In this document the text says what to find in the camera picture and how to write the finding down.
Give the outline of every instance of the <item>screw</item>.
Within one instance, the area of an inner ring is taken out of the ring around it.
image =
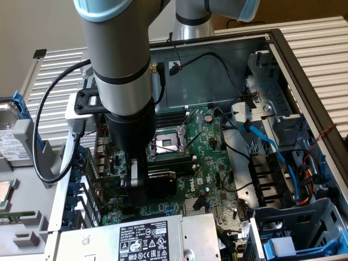
[[[262,108],[265,113],[269,113],[272,109],[271,105],[268,104],[264,105]]]

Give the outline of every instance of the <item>silver cylinder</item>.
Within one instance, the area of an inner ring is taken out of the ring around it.
[[[115,85],[103,82],[96,76],[100,99],[113,114],[129,116],[139,112],[152,97],[152,72],[150,67],[137,80]]]
[[[211,19],[199,26],[187,26],[186,24],[182,24],[178,20],[176,20],[172,39],[173,41],[178,41],[214,35],[215,32]]]

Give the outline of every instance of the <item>black mounting plate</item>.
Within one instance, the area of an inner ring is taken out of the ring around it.
[[[78,91],[74,110],[77,115],[109,113],[103,106],[96,88]]]

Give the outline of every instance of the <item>hard drive label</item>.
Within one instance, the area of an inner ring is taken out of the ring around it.
[[[22,143],[12,135],[12,130],[0,130],[0,152],[8,161],[30,159]]]
[[[120,228],[119,261],[168,261],[167,221]]]

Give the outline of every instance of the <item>power supply label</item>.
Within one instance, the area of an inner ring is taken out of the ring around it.
[[[169,261],[168,223],[120,228],[119,261]]]

